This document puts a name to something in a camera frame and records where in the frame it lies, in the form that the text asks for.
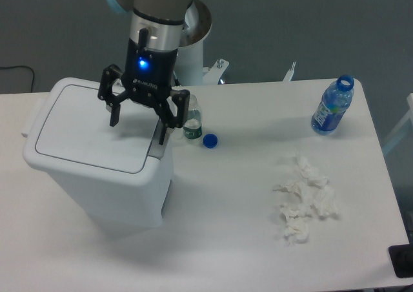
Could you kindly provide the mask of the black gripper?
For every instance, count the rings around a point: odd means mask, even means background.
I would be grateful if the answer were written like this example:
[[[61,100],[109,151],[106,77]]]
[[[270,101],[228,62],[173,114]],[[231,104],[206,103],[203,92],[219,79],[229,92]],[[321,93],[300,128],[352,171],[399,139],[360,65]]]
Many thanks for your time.
[[[168,129],[181,128],[187,121],[189,90],[170,90],[177,50],[150,48],[149,29],[139,31],[138,42],[128,42],[125,71],[112,64],[103,69],[97,97],[110,108],[110,126],[119,122],[121,103],[126,99],[153,108],[162,123],[159,144],[163,145]],[[113,85],[118,79],[125,90],[115,95]],[[173,114],[168,97],[176,106]]]

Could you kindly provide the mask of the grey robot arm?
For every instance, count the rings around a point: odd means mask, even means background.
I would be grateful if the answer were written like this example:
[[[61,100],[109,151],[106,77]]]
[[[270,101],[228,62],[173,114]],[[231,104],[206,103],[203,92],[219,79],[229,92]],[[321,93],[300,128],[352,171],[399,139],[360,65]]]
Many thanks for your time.
[[[110,65],[103,70],[97,97],[111,112],[110,126],[117,125],[126,99],[153,108],[161,120],[159,144],[186,122],[190,93],[174,90],[171,82],[192,0],[114,0],[132,12],[125,69]]]

